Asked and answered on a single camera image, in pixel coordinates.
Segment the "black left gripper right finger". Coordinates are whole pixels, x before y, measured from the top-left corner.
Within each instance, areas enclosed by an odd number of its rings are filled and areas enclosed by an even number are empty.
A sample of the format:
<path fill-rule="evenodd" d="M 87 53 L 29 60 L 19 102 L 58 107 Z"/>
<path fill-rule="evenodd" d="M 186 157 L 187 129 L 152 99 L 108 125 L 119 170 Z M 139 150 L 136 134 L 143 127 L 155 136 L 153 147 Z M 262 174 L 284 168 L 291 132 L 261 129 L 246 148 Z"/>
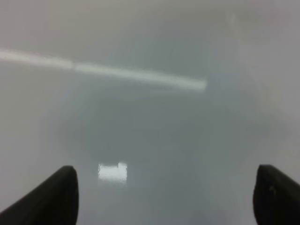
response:
<path fill-rule="evenodd" d="M 298 225 L 300 185 L 272 165 L 259 165 L 253 192 L 258 225 Z"/>

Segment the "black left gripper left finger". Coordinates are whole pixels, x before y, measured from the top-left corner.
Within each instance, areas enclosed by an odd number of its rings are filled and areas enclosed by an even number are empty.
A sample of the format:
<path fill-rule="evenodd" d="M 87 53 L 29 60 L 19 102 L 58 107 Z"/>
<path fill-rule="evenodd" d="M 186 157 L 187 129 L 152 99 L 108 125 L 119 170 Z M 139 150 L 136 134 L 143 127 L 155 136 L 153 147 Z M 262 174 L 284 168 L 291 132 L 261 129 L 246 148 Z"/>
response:
<path fill-rule="evenodd" d="M 2 225 L 75 225 L 79 186 L 74 167 L 65 165 L 0 213 Z"/>

